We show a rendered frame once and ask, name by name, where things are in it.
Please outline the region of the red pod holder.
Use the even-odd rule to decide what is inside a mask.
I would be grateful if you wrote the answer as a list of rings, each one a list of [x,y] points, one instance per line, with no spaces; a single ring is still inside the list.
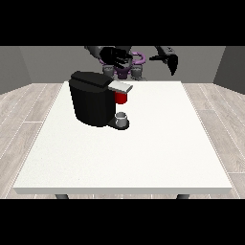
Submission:
[[[127,95],[123,93],[115,93],[115,103],[124,104],[127,102]]]

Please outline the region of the black coffee machine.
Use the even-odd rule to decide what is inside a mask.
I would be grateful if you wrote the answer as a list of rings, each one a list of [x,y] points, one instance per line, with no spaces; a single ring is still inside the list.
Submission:
[[[87,125],[110,126],[118,130],[129,127],[116,126],[115,93],[108,89],[114,79],[100,73],[76,71],[71,75],[69,87],[76,117]]]

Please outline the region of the pale grey machine lid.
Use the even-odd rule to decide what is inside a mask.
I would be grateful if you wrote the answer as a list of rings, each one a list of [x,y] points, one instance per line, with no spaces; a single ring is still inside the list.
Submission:
[[[122,94],[127,94],[132,88],[132,85],[117,80],[113,80],[108,85],[109,90]]]

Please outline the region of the small grey cup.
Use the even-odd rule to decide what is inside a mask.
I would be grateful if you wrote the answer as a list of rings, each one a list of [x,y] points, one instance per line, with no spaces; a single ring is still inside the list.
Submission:
[[[118,127],[124,127],[127,124],[127,116],[124,112],[118,112],[115,115],[115,120],[116,120],[116,126]]]

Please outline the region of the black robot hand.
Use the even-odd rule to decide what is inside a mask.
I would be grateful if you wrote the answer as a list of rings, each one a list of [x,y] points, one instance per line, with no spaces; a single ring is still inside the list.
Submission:
[[[107,65],[113,65],[117,68],[123,69],[123,65],[132,58],[126,50],[103,47],[100,51],[100,59]]]
[[[161,60],[163,61],[171,74],[174,75],[178,67],[178,56],[177,55],[163,55],[163,56],[152,56],[151,61]]]

